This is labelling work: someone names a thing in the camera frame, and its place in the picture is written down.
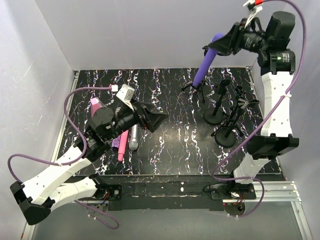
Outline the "silver microphone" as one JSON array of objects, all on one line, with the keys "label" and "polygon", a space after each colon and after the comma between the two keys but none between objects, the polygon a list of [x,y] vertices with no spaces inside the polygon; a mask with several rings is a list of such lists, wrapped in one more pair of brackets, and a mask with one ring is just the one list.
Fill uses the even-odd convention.
[{"label": "silver microphone", "polygon": [[129,139],[129,142],[128,142],[128,146],[129,146],[129,149],[131,151],[135,151],[139,147],[139,143],[138,143],[138,125],[137,124],[135,124],[131,128],[130,139]]}]

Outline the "round base stand with clip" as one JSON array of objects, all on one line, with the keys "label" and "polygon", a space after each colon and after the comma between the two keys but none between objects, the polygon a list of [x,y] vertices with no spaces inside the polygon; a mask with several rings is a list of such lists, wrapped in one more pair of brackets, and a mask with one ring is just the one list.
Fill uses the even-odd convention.
[{"label": "round base stand with clip", "polygon": [[224,79],[221,81],[217,88],[217,94],[219,95],[218,101],[215,103],[214,109],[207,109],[203,114],[204,121],[212,126],[219,125],[224,118],[224,112],[220,109],[223,97],[227,93],[227,86],[231,83],[230,79]]}]

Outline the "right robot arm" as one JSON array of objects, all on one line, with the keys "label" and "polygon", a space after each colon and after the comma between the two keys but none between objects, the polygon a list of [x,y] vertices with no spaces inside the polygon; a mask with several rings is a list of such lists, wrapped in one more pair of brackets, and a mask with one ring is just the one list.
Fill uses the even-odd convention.
[{"label": "right robot arm", "polygon": [[264,120],[260,134],[248,139],[247,153],[231,172],[229,180],[203,189],[214,200],[255,199],[253,181],[259,171],[300,143],[291,129],[288,89],[296,71],[296,55],[287,47],[295,27],[295,16],[276,11],[266,30],[256,30],[256,27],[261,27],[260,20],[251,15],[236,22],[225,36],[208,45],[222,56],[235,55],[240,50],[256,53],[264,89]]}]

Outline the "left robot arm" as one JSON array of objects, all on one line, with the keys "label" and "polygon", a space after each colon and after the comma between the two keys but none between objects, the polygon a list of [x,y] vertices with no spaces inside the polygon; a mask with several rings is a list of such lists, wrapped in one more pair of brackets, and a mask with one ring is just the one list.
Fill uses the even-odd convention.
[{"label": "left robot arm", "polygon": [[111,148],[112,140],[131,127],[156,131],[169,115],[153,112],[151,107],[150,103],[134,101],[131,106],[123,105],[117,115],[107,106],[99,107],[87,122],[83,137],[58,160],[25,182],[15,181],[10,190],[26,222],[36,225],[65,204],[83,198],[99,200],[120,191],[120,186],[107,184],[96,173],[73,183],[67,180],[98,160]]}]

